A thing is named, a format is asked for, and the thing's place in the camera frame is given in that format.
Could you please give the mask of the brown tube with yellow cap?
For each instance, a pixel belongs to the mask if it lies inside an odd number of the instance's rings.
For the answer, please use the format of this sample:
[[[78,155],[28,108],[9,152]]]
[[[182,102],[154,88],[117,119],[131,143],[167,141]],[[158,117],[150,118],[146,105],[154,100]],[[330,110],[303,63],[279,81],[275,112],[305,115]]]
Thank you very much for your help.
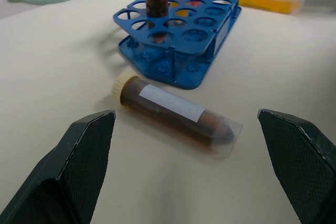
[[[243,128],[240,123],[144,81],[134,72],[120,74],[111,95],[119,106],[169,127],[219,158],[231,154]]]

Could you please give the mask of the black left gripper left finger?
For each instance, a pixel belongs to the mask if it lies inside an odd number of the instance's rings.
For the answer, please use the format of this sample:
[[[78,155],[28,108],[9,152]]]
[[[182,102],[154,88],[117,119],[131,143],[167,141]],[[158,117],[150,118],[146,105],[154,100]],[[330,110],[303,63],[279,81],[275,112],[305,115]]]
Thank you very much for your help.
[[[115,111],[73,122],[0,214],[0,224],[90,224],[108,166]]]

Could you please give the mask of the blue plastic test tube rack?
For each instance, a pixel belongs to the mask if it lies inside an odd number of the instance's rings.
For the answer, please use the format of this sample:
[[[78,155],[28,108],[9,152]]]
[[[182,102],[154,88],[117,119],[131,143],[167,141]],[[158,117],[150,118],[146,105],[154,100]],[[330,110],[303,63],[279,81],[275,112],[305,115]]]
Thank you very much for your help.
[[[114,14],[128,34],[120,51],[146,78],[199,87],[242,10],[239,0],[169,0],[169,14],[161,18],[147,17],[144,2]]]

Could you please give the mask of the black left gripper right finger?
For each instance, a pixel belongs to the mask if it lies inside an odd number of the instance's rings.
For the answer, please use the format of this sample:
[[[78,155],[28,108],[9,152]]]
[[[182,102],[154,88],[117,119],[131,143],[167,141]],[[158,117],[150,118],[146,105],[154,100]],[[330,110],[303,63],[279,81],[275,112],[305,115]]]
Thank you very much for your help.
[[[301,224],[336,224],[336,146],[311,122],[258,112],[270,160]]]

